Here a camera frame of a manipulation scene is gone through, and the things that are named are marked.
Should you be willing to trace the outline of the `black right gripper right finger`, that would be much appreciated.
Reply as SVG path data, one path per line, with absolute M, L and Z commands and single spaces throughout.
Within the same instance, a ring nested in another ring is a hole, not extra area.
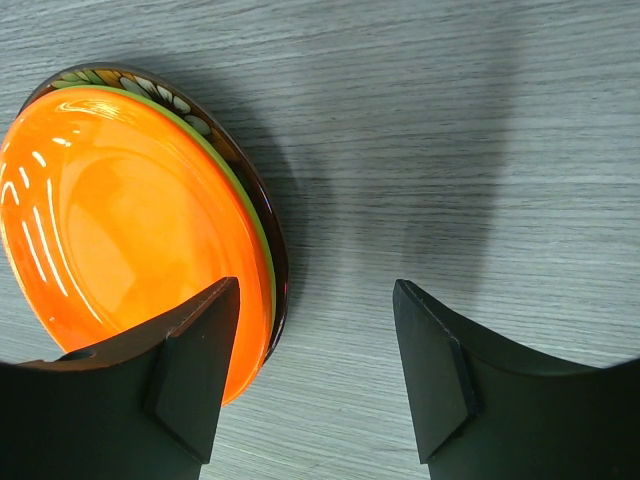
M 434 479 L 635 479 L 639 363 L 517 343 L 408 280 L 393 291 L 420 462 Z

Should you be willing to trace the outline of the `red floral plate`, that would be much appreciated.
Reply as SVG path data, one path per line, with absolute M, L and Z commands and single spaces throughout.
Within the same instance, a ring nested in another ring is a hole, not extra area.
M 248 194 L 264 229 L 275 270 L 275 318 L 266 354 L 270 357 L 284 331 L 288 308 L 289 258 L 284 235 L 258 169 L 211 110 L 184 89 L 153 72 L 114 62 L 89 62 L 64 68 L 33 89 L 21 107 L 26 108 L 40 97 L 62 88 L 65 82 L 80 85 L 104 84 L 122 89 L 124 86 L 119 81 L 121 76 L 138 83 L 153 101 L 171 110 L 199 131 L 226 161 Z

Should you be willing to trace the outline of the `orange plate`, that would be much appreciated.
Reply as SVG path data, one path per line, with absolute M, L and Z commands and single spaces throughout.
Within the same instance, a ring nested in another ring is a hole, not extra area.
M 275 314 L 266 236 L 221 156 L 175 115 L 110 87 L 31 103 L 1 147 L 1 236 L 30 307 L 66 352 L 236 278 L 224 402 L 256 378 Z

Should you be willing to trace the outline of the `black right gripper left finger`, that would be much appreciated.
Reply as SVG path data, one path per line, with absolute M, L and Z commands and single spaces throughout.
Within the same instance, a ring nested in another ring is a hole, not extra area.
M 212 455 L 240 289 L 181 305 L 54 361 L 1 367 L 5 479 L 196 479 Z

